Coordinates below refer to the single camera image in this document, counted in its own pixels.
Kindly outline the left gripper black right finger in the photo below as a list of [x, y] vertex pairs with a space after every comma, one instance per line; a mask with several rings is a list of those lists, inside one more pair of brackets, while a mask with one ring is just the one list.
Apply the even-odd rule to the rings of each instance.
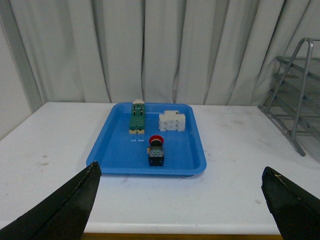
[[263, 195], [284, 240], [320, 238], [320, 200], [273, 168], [262, 174]]

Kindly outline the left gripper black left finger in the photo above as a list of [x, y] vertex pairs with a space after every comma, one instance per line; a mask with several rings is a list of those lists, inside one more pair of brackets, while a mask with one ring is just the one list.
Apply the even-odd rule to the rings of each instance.
[[94, 161], [0, 231], [2, 240], [79, 240], [90, 217], [102, 172]]

